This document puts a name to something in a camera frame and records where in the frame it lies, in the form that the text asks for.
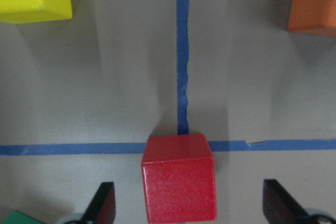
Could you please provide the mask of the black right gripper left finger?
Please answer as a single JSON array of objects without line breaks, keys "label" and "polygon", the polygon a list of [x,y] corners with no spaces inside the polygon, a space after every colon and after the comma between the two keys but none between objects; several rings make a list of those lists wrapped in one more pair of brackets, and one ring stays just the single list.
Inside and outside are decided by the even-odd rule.
[{"label": "black right gripper left finger", "polygon": [[79,223],[113,224],[115,203],[114,182],[101,183]]}]

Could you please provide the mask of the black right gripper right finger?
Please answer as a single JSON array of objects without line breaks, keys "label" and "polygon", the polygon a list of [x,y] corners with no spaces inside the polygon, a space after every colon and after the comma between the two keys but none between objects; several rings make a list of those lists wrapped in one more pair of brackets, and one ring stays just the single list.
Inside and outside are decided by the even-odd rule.
[{"label": "black right gripper right finger", "polygon": [[270,224],[335,223],[322,214],[308,214],[275,179],[264,179],[262,191],[263,214]]}]

